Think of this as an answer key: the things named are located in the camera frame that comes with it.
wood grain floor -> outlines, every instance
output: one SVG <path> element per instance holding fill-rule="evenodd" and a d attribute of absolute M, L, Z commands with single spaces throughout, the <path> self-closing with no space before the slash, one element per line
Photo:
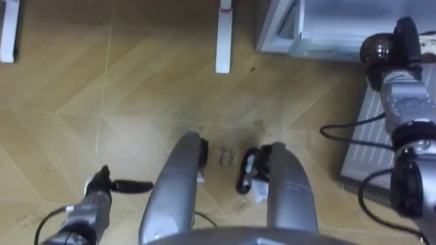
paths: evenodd
<path fill-rule="evenodd" d="M 346 147 L 317 133 L 355 120 L 366 88 L 361 68 L 256 53 L 254 5 L 237 6 L 232 71 L 219 75 L 217 1 L 25 1 L 18 61 L 0 64 L 0 244 L 30 244 L 41 218 L 81 200 L 85 180 L 104 164 L 114 178 L 155 180 L 187 130 L 210 142 L 196 209 L 219 225 L 266 223 L 266 204 L 237 195 L 234 183 L 248 147 L 281 140 L 309 175 L 322 233 L 417 244 L 360 211 L 335 181 Z M 114 196 L 103 245 L 137 244 L 147 198 Z"/>

white table leg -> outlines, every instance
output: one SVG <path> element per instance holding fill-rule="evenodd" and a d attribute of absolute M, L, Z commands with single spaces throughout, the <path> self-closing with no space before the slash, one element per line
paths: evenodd
<path fill-rule="evenodd" d="M 0 61 L 13 63 L 20 0 L 5 0 L 5 18 L 0 43 Z"/>
<path fill-rule="evenodd" d="M 218 13 L 217 54 L 215 71 L 219 74 L 230 72 L 232 56 L 232 0 L 221 0 Z"/>

black cable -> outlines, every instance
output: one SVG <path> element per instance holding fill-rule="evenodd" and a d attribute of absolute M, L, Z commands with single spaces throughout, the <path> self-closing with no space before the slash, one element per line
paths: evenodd
<path fill-rule="evenodd" d="M 69 206 L 63 206 L 63 207 L 57 208 L 56 210 L 53 210 L 52 212 L 47 214 L 47 216 L 45 216 L 41 220 L 40 225 L 38 225 L 38 228 L 36 229 L 35 239 L 33 241 L 33 245 L 38 245 L 40 243 L 40 233 L 41 233 L 42 227 L 47 223 L 47 221 L 49 219 L 51 219 L 53 216 L 67 212 L 68 207 Z"/>
<path fill-rule="evenodd" d="M 370 119 L 366 119 L 360 122 L 353 122 L 353 123 L 347 123 L 344 125 L 325 125 L 323 127 L 321 127 L 320 129 L 320 133 L 322 136 L 326 137 L 327 139 L 330 140 L 334 140 L 336 142 L 341 142 L 341 143 L 346 143 L 346 144 L 357 144 L 360 146 L 370 146 L 370 147 L 376 147 L 376 148 L 383 148 L 386 150 L 394 150 L 393 147 L 389 146 L 389 145 L 385 145 L 385 144 L 380 144 L 380 143 L 375 143 L 375 142 L 366 142 L 366 141 L 362 141 L 362 140 L 353 140 L 353 139 L 348 139 L 348 138 L 342 138 L 342 137 L 337 137 L 337 136 L 333 136 L 329 133 L 326 133 L 326 130 L 328 129 L 347 129 L 347 128 L 354 128 L 360 125 L 364 125 L 367 123 L 373 123 L 377 120 L 381 120 L 383 118 L 386 117 L 385 113 L 382 113 L 376 117 L 370 118 Z"/>
<path fill-rule="evenodd" d="M 392 169 L 385 169 L 385 170 L 381 170 L 381 171 L 377 171 L 375 173 L 370 174 L 368 177 L 366 177 L 362 183 L 359 186 L 359 191 L 358 191 L 358 200 L 359 200 L 359 206 L 360 208 L 362 208 L 363 212 L 365 212 L 366 215 L 369 216 L 369 218 L 372 218 L 375 222 L 379 223 L 380 225 L 384 225 L 386 227 L 389 227 L 391 229 L 396 229 L 398 231 L 403 231 L 406 233 L 410 233 L 416 237 L 418 237 L 418 239 L 422 239 L 422 241 L 425 244 L 429 244 L 429 242 L 427 241 L 427 239 L 425 238 L 425 235 L 423 233 L 421 233 L 418 230 L 415 229 L 411 229 L 409 227 L 405 227 L 402 225 L 397 225 L 394 223 L 390 223 L 386 220 L 381 219 L 380 217 L 376 216 L 375 214 L 373 214 L 371 211 L 369 211 L 367 205 L 364 202 L 364 189 L 365 187 L 370 183 L 370 181 L 372 181 L 372 179 L 378 177 L 378 176 L 383 176 L 386 174 L 391 174 L 392 173 Z"/>
<path fill-rule="evenodd" d="M 202 217 L 205 220 L 207 220 L 210 224 L 213 225 L 214 228 L 218 228 L 218 225 L 211 218 L 207 217 L 207 215 L 203 214 L 202 212 L 195 211 L 194 214 Z"/>

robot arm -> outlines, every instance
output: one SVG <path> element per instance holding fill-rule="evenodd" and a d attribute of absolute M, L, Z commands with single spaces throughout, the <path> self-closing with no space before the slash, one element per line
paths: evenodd
<path fill-rule="evenodd" d="M 111 191 L 127 194 L 139 194 L 150 191 L 151 182 L 132 180 L 110 180 L 108 166 L 102 167 L 85 188 L 82 201 L 74 206 L 60 230 L 41 243 L 41 245 L 97 245 L 104 231 L 109 226 L 110 206 L 112 205 Z M 42 223 L 36 233 L 35 245 Z"/>
<path fill-rule="evenodd" d="M 428 243 L 436 244 L 435 104 L 421 81 L 425 45 L 420 44 L 413 20 L 403 18 L 393 34 L 365 40 L 360 58 L 371 88 L 380 93 L 394 149 L 392 208 L 413 219 Z M 436 50 L 428 45 L 425 50 L 427 60 L 434 62 Z"/>

black handle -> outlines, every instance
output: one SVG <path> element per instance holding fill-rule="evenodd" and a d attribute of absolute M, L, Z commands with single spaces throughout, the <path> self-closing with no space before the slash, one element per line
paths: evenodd
<path fill-rule="evenodd" d="M 141 194 L 151 191 L 153 183 L 146 181 L 135 180 L 114 180 L 112 181 L 110 189 L 114 192 L 124 194 Z"/>

